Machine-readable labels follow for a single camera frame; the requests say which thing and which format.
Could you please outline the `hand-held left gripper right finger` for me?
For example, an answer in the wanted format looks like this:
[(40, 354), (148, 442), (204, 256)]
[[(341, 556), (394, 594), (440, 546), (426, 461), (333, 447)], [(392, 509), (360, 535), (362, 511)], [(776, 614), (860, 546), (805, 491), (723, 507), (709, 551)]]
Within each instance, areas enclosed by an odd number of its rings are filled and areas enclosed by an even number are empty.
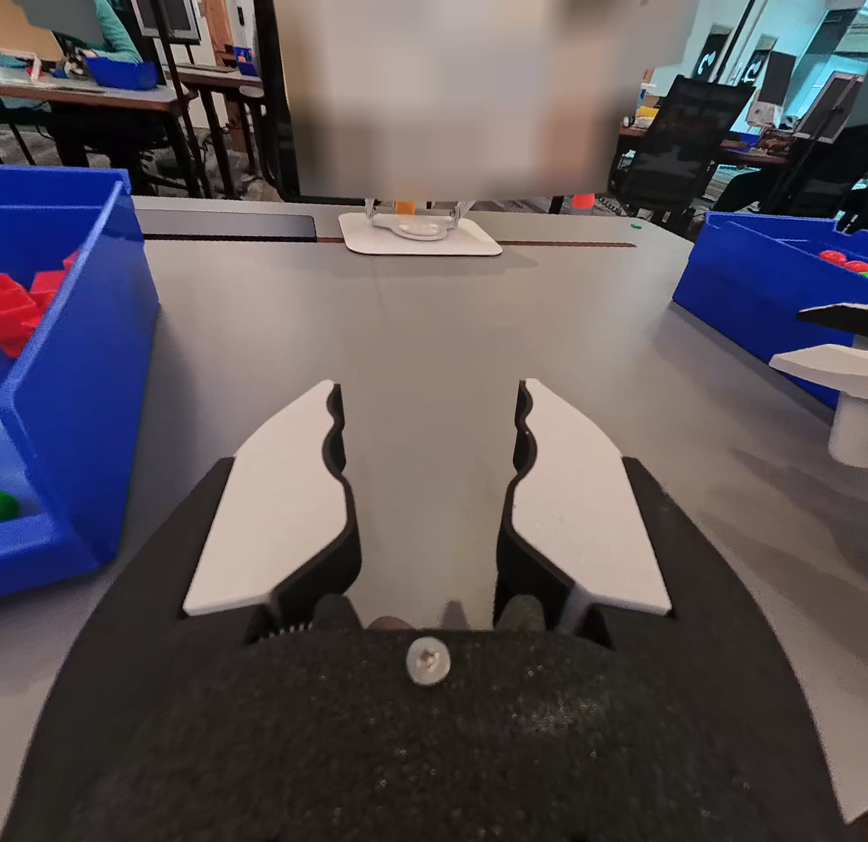
[(515, 405), (515, 477), (496, 542), (495, 616), (532, 596), (545, 618), (594, 606), (672, 612), (624, 457), (576, 407), (535, 378)]

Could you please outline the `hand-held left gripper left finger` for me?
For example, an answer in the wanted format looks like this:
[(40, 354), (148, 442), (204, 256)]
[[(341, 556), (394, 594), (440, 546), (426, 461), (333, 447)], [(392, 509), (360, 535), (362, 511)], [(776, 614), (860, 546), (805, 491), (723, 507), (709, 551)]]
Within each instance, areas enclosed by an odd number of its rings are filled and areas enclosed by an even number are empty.
[(270, 417), (236, 451), (183, 611), (262, 608), (312, 618), (362, 564), (353, 490), (344, 476), (340, 385), (323, 380)]

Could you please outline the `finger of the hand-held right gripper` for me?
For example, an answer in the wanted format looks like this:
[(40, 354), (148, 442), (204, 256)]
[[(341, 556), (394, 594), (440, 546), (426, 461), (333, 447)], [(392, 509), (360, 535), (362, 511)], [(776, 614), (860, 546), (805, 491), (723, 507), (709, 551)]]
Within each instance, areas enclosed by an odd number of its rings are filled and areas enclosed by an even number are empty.
[(828, 451), (847, 466), (867, 465), (867, 351), (818, 345), (774, 355), (772, 369), (837, 390), (838, 406), (830, 427)]
[(833, 304), (800, 310), (797, 320), (854, 336), (867, 335), (867, 305)]

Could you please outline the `blue plastic bin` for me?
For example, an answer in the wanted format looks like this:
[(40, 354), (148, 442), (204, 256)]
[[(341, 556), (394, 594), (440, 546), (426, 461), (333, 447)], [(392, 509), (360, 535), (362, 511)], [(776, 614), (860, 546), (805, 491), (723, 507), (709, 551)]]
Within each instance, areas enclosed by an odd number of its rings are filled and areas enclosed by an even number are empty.
[(823, 251), (866, 262), (867, 232), (840, 232), (832, 219), (708, 212), (672, 300), (765, 363), (850, 346), (851, 333), (797, 320), (811, 307), (866, 304), (866, 277), (819, 258)]
[(30, 287), (78, 251), (2, 359), (1, 595), (97, 570), (120, 547), (159, 312), (125, 174), (2, 166), (2, 273)]

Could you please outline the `black office chair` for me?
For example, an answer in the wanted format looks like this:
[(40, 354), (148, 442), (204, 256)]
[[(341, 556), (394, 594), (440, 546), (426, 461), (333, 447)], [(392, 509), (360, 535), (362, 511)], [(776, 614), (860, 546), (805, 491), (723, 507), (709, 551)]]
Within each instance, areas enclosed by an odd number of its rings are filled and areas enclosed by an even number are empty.
[(766, 166), (731, 179), (714, 213), (736, 213), (757, 204), (760, 214), (835, 218), (866, 201), (866, 190), (853, 186), (866, 176), (866, 82), (835, 142), (795, 138), (787, 164)]
[(675, 77), (655, 120), (630, 144), (632, 161), (613, 175), (611, 191), (624, 211), (633, 216), (648, 210), (657, 225), (683, 227), (754, 90), (750, 84)]

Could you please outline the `white document stand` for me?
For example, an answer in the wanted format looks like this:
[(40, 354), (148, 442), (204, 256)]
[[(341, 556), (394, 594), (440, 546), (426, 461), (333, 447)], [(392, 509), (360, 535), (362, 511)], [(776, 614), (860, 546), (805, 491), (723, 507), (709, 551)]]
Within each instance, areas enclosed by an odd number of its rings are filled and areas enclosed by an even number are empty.
[(379, 211), (374, 199), (363, 211), (339, 216), (341, 236), (349, 251), (367, 256), (494, 258), (503, 248), (468, 218), (474, 201), (458, 201), (449, 210), (424, 213)]

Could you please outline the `small blue tray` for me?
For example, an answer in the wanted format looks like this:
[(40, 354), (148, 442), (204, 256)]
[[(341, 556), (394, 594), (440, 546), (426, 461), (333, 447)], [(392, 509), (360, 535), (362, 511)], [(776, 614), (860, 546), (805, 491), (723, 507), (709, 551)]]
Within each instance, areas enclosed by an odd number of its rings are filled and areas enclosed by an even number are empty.
[(156, 66), (149, 61), (127, 62), (103, 56), (85, 56), (84, 62), (94, 82), (101, 88), (151, 91), (159, 85)]

